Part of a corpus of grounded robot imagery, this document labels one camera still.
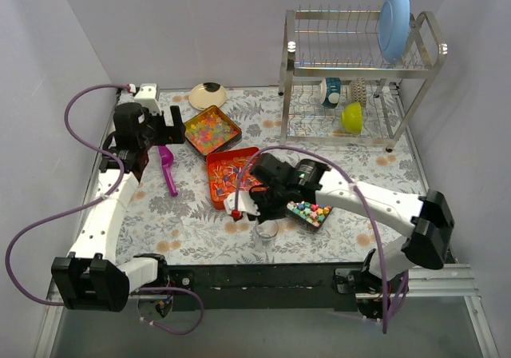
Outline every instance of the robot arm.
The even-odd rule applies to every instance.
[[[184,143],[179,108],[171,107],[173,125],[167,126],[157,96],[156,85],[142,85],[135,102],[121,104],[114,111],[115,131],[103,149],[123,161],[125,175],[113,194],[91,208],[68,256],[53,261],[52,276],[67,308],[119,312],[129,294],[144,284],[166,285],[161,273],[163,256],[142,254],[116,266],[115,255],[126,209],[149,161],[148,150],[153,145]],[[118,176],[118,164],[103,157],[95,198],[105,194]]]
[[[259,223],[282,218],[290,201],[330,205],[366,216],[361,201],[341,174],[317,161],[301,160],[296,167],[271,154],[262,154],[250,173],[267,187],[265,191],[240,192],[239,211]],[[388,280],[420,265],[441,269],[454,227],[444,196],[430,190],[425,197],[393,192],[364,182],[357,184],[372,208],[375,219],[401,234],[384,247]],[[228,213],[234,209],[234,193],[224,202]],[[378,251],[369,252],[358,285],[381,287]]]

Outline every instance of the small tray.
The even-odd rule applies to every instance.
[[[302,201],[300,203],[290,202],[287,204],[287,216],[297,220],[307,229],[317,232],[325,223],[328,216],[332,213],[332,207],[326,205],[313,205],[309,202]]]
[[[206,157],[208,166],[209,192],[215,209],[224,209],[224,200],[236,191],[238,173],[247,164],[248,158],[257,153],[259,148],[243,148],[217,152]],[[261,183],[248,173],[244,175],[240,190],[249,190]]]
[[[231,121],[217,106],[184,123],[186,142],[205,161],[214,152],[222,152],[241,141],[240,127]]]

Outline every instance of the metal dish rack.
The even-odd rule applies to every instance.
[[[283,95],[280,142],[321,141],[334,144],[383,145],[391,151],[424,99],[447,56],[437,20],[431,12],[410,15],[405,53],[392,65],[378,44],[378,10],[288,10],[284,27],[279,95]],[[339,77],[342,99],[335,109],[319,101],[323,78]],[[340,114],[349,101],[347,83],[366,79],[364,126],[358,136],[346,133]],[[405,111],[387,86],[403,79],[422,80]]]

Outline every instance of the white wall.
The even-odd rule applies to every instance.
[[[279,80],[286,9],[376,8],[383,0],[68,0],[112,81],[191,87]],[[412,0],[415,12],[442,0]]]
[[[444,0],[447,62],[412,122],[433,189],[456,221],[502,357],[511,356],[511,0]]]
[[[66,0],[0,0],[0,253],[22,227],[79,205],[94,153],[65,131],[66,102],[109,78]],[[72,124],[99,143],[113,93],[80,101]],[[77,216],[23,237],[13,266],[22,283],[45,296],[50,266],[75,237]],[[32,356],[45,308],[27,300],[0,268],[0,356]]]

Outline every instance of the purple spoon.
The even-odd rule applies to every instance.
[[[158,151],[160,152],[161,169],[163,170],[168,190],[170,190],[170,195],[175,197],[177,195],[176,184],[174,184],[172,174],[170,173],[170,165],[174,162],[174,155],[168,150],[167,146],[158,146]]]

